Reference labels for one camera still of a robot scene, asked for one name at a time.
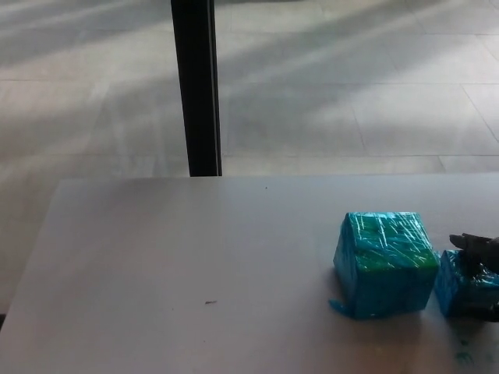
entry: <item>tiled floor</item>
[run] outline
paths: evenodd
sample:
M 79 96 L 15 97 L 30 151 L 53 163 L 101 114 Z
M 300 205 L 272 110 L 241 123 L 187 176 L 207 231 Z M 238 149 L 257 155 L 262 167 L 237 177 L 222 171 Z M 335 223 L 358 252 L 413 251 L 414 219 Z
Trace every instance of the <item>tiled floor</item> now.
M 499 0 L 215 0 L 225 175 L 499 171 Z M 0 312 L 61 178 L 187 175 L 168 0 L 0 0 Z

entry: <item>black metal post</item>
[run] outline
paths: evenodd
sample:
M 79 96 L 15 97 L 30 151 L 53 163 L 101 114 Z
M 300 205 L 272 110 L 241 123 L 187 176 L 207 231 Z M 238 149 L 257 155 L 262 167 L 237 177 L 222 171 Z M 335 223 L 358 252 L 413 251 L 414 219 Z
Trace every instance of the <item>black metal post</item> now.
M 220 176 L 214 0 L 172 0 L 191 177 Z

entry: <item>table surface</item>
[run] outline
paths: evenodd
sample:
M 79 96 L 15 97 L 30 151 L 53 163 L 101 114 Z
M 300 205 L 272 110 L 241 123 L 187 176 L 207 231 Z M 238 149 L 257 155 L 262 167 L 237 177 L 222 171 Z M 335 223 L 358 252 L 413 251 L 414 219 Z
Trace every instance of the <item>table surface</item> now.
M 450 233 L 497 236 L 498 191 L 499 175 L 65 181 L 0 372 L 497 372 L 499 327 L 450 323 L 433 295 L 369 322 L 327 300 L 345 212 L 420 212 L 446 249 Z

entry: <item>blue wrapped block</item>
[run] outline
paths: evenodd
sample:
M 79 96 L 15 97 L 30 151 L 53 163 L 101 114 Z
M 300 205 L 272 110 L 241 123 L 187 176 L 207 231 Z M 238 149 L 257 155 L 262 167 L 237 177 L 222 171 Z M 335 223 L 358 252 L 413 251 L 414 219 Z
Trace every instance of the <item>blue wrapped block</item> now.
M 333 262 L 345 304 L 331 306 L 356 319 L 424 309 L 438 271 L 417 213 L 347 213 Z
M 480 265 L 480 271 L 466 275 L 461 251 L 444 251 L 435 281 L 435 294 L 447 317 L 476 316 L 499 302 L 499 274 Z

